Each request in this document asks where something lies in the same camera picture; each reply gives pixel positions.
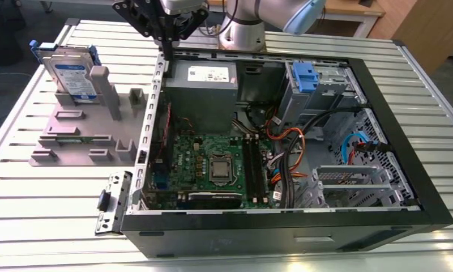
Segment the metal bracket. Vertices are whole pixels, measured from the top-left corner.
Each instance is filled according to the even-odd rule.
[[[100,210],[96,236],[122,235],[121,224],[126,210],[128,192],[133,174],[128,171],[113,173],[109,176],[106,187],[98,197]]]

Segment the motherboard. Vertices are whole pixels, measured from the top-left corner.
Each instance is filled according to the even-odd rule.
[[[262,162],[269,150],[270,141],[258,136],[176,136],[172,170],[169,175],[153,173],[157,190],[146,193],[148,206],[181,209],[184,203],[184,208],[190,209],[186,206],[194,203],[206,209],[268,208]]]

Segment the aluminum slotted table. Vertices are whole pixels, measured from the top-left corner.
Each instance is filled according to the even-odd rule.
[[[56,43],[97,46],[118,92],[148,92],[157,46],[126,23],[69,20]],[[217,47],[200,35],[186,47]],[[402,46],[365,40],[266,34],[270,52],[365,60],[386,102],[453,216],[453,109]],[[40,66],[0,129],[0,267],[24,271],[453,271],[453,225],[360,254],[146,260],[124,237],[94,237],[97,196],[124,167],[32,167],[54,83]]]

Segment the floor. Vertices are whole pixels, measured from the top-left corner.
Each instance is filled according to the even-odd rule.
[[[16,38],[24,51],[24,59],[14,65],[0,67],[0,73],[22,73],[0,75],[0,126],[26,86],[29,77],[37,69],[38,63],[29,53],[30,40],[53,41],[68,18],[89,20],[122,21],[109,6],[53,3],[53,12],[45,14],[36,1],[22,1],[21,14],[26,28],[16,32]],[[213,14],[208,18],[210,23],[221,22],[221,15]],[[453,106],[453,61],[448,60],[432,79]]]

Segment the white label sticker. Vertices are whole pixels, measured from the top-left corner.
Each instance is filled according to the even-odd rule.
[[[281,193],[277,192],[277,191],[273,191],[272,198],[273,198],[274,200],[281,200]]]
[[[228,67],[190,66],[188,81],[229,82]]]
[[[278,119],[278,117],[276,117],[276,116],[273,116],[272,117],[272,121],[273,121],[273,123],[276,123],[277,125],[280,125],[280,119]]]
[[[96,90],[90,80],[85,78],[86,69],[82,65],[54,65],[60,81],[76,99],[94,99],[97,97]]]

